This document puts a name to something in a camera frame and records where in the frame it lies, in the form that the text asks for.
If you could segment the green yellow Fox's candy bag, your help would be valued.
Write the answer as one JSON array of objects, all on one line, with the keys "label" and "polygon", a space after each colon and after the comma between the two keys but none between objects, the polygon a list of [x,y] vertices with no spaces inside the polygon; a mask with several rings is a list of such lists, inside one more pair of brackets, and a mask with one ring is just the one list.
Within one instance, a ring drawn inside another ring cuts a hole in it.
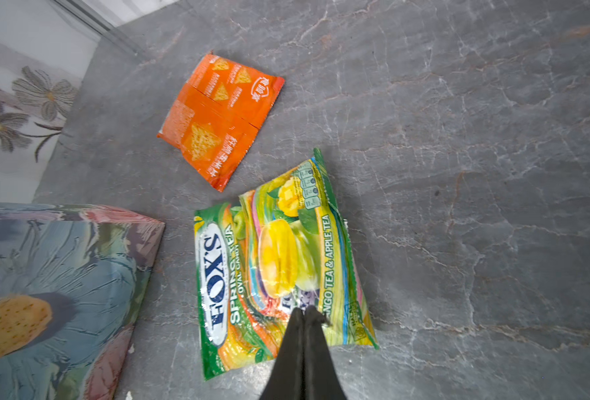
[{"label": "green yellow Fox's candy bag", "polygon": [[327,318],[331,346],[377,346],[319,149],[237,200],[196,211],[194,238],[204,378],[276,358],[296,309]]}]

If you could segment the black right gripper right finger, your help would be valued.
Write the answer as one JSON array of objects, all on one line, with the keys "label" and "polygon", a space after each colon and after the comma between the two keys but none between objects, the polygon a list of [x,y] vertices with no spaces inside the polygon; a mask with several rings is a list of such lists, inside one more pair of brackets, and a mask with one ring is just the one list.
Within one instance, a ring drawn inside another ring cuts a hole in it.
[{"label": "black right gripper right finger", "polygon": [[304,313],[304,367],[305,399],[346,400],[339,382],[322,326],[327,318],[314,306]]}]

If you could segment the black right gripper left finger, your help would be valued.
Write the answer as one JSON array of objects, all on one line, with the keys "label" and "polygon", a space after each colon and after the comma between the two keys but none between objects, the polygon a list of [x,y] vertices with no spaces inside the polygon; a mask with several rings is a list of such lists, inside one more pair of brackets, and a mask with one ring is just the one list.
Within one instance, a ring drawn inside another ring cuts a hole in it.
[{"label": "black right gripper left finger", "polygon": [[301,308],[296,308],[260,399],[303,399],[303,372],[304,314]]}]

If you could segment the floral white paper bag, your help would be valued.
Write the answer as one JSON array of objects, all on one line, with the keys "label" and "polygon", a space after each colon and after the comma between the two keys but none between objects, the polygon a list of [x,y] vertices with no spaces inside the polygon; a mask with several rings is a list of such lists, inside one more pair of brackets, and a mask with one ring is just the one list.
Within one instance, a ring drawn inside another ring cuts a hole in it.
[{"label": "floral white paper bag", "polygon": [[111,399],[165,225],[0,203],[0,399]]}]

